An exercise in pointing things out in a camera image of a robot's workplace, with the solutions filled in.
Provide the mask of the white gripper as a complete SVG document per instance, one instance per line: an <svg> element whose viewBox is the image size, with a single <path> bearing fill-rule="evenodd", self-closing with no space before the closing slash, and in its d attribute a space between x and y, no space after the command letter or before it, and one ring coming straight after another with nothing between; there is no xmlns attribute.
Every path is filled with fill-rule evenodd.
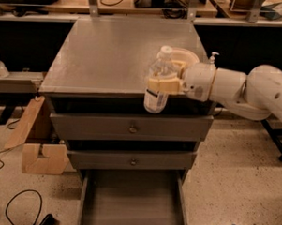
<svg viewBox="0 0 282 225"><path fill-rule="evenodd" d="M183 82L177 77L166 79L149 78L147 89L154 93L174 94L177 95L182 91L191 99L204 102L209 98L215 72L215 64L195 63L188 67L187 62L172 60L176 67L178 77L183 74Z"/></svg>

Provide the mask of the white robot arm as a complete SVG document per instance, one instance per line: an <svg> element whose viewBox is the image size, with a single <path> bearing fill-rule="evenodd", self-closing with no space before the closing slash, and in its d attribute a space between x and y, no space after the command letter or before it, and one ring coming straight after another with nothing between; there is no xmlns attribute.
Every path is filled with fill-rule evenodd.
<svg viewBox="0 0 282 225"><path fill-rule="evenodd" d="M190 99L215 101L230 112L250 120L274 115L282 122L282 70L257 66L248 74L195 63L181 77L173 73L148 77L144 107L150 113L164 110L167 97L183 94Z"/></svg>

